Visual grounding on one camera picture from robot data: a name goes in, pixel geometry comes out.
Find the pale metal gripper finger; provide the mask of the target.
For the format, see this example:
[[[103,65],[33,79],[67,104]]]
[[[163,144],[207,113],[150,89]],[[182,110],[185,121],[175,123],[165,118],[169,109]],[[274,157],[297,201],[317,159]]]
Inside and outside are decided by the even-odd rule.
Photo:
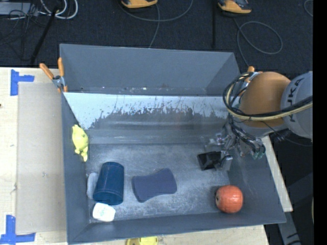
[[[212,148],[222,148],[225,145],[225,137],[221,134],[215,134],[212,138],[208,140],[208,142],[204,145],[206,150]]]
[[[218,163],[216,164],[216,169],[221,171],[229,171],[232,161],[233,157],[230,155],[219,158]]]

